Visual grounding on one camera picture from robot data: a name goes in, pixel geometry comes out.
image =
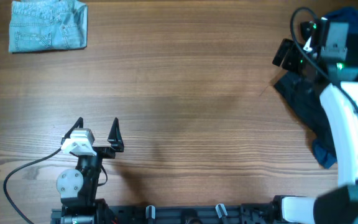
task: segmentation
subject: cable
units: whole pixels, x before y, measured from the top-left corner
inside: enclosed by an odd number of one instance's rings
[[[16,204],[13,202],[13,200],[11,199],[11,196],[9,196],[8,192],[7,192],[7,189],[6,189],[6,184],[7,184],[7,181],[9,180],[9,178],[15,174],[17,171],[23,169],[23,168],[26,168],[28,166],[31,166],[31,165],[34,165],[36,163],[39,163],[39,162],[42,162],[42,161],[45,161],[49,158],[51,158],[52,156],[58,154],[60,152],[61,148],[59,148],[58,150],[56,150],[54,153],[52,153],[51,155],[47,156],[47,157],[44,157],[42,159],[38,159],[36,161],[33,161],[33,162],[29,162],[28,164],[24,164],[23,166],[20,166],[16,169],[14,169],[12,172],[10,172],[5,180],[4,180],[4,193],[5,193],[5,196],[7,198],[7,200],[9,201],[9,203],[12,205],[12,207],[18,212],[18,214],[27,222],[27,223],[30,223],[30,224],[34,224],[32,221],[30,221],[21,211],[20,209],[16,206]]]
[[[103,167],[103,165],[102,165],[102,170],[103,170],[103,172],[104,172],[104,174],[106,175],[106,181],[104,182],[104,183],[100,183],[100,184],[98,184],[98,187],[100,187],[100,186],[103,186],[104,184],[106,184],[107,183],[107,172],[106,172],[106,170],[104,169],[104,167]]]
[[[72,152],[70,152],[70,154],[78,158],[78,156],[77,156],[76,154],[74,154],[74,153],[72,153]],[[104,174],[105,174],[105,176],[106,176],[106,181],[105,181],[104,183],[98,184],[98,187],[103,186],[104,184],[106,184],[106,183],[107,183],[107,179],[108,179],[108,177],[107,177],[107,172],[106,172],[106,170],[104,169],[103,165],[101,166],[101,169],[102,169],[102,171],[104,172]]]
[[[300,12],[300,11],[308,11],[312,16],[313,16],[313,19],[314,20],[317,20],[318,17],[316,16],[316,14],[309,8],[307,7],[300,7],[298,8],[297,10],[295,10],[291,16],[291,21],[290,21],[290,32],[291,32],[291,36],[292,36],[292,39],[297,47],[297,49],[299,50],[299,52],[302,54],[302,56],[307,59],[307,61],[309,61],[310,65],[312,65],[320,74],[322,74],[322,76],[324,78],[326,78],[328,81],[330,81],[336,88],[338,88],[338,90],[351,102],[351,105],[353,106],[354,108],[354,111],[355,113],[358,115],[358,105],[355,103],[355,101],[351,98],[351,96],[349,96],[349,94],[342,89],[341,87],[341,83],[339,81],[334,81],[332,80],[328,75],[327,73],[325,73],[325,71],[323,69],[321,69],[318,64],[313,61],[313,59],[311,57],[309,57],[309,55],[307,55],[302,47],[300,46],[299,42],[297,41],[296,39],[296,36],[295,36],[295,31],[294,31],[294,28],[293,28],[293,22],[295,20],[295,16]]]

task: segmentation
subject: fabric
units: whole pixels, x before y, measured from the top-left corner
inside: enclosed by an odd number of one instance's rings
[[[335,158],[336,152],[329,121],[319,98],[312,89],[312,84],[296,73],[287,72],[274,84],[274,88],[284,97],[301,121],[316,134],[319,146]],[[316,157],[316,159],[323,161],[323,158]]]
[[[9,52],[86,47],[88,7],[77,0],[12,2]]]
[[[358,34],[358,10],[353,7],[344,7],[324,16],[330,21],[349,23],[349,33]]]
[[[322,144],[323,143],[321,143],[319,139],[315,139],[311,144],[311,148],[317,162],[325,169],[329,169],[337,160],[331,153],[322,147]]]

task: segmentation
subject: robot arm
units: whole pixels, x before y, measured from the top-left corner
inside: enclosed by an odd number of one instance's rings
[[[339,188],[318,198],[282,197],[280,217],[291,223],[358,223],[358,65],[344,64],[349,25],[326,19],[315,19],[310,25],[314,31],[306,45],[301,48],[291,31],[294,41],[283,41],[273,64],[281,63],[277,59],[282,58],[283,68],[302,74],[313,84],[331,127]],[[289,53],[283,50],[285,44],[290,46]],[[305,58],[315,63],[302,63]]]
[[[358,82],[342,82],[342,88],[358,105]],[[285,197],[282,199],[282,217],[293,223],[334,223],[330,216],[338,217],[330,211],[347,211],[349,219],[358,217],[358,206],[341,207],[352,202],[358,205],[358,115],[349,100],[334,85],[328,85],[320,94],[333,134],[338,163],[338,190],[320,198]]]
[[[59,224],[103,224],[115,223],[116,216],[109,209],[104,199],[96,199],[99,175],[103,170],[103,159],[114,159],[116,152],[124,151],[119,130],[118,119],[112,124],[108,142],[110,146],[96,147],[92,131],[75,126],[62,139],[61,149],[64,153],[73,154],[78,158],[75,169],[64,170],[57,179],[57,190],[63,204],[57,217],[52,214],[51,223]]]

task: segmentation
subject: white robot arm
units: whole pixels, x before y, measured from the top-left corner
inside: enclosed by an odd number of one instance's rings
[[[341,82],[358,105],[358,82]],[[337,87],[330,84],[320,94],[333,134],[338,163],[338,186],[352,185],[358,181],[358,115],[350,101]],[[282,200],[282,217],[293,223],[315,223],[315,198],[285,197]]]
[[[293,19],[302,10],[313,15],[311,24],[315,29],[303,48],[293,31]],[[319,93],[331,127],[338,163],[338,189],[318,198],[280,198],[282,221],[358,223],[358,66],[347,68],[343,64],[347,56],[348,28],[343,22],[319,20],[308,8],[299,8],[292,16],[294,46],[302,56],[301,63],[309,62],[302,65],[303,73],[317,86],[315,91]]]

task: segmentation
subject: black cloth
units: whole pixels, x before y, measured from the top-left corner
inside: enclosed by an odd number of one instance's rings
[[[358,65],[358,34],[347,37],[346,64]],[[313,142],[316,160],[326,169],[336,158],[336,152],[327,116],[314,93],[311,83],[296,73],[288,72],[274,85],[295,114],[317,136]]]

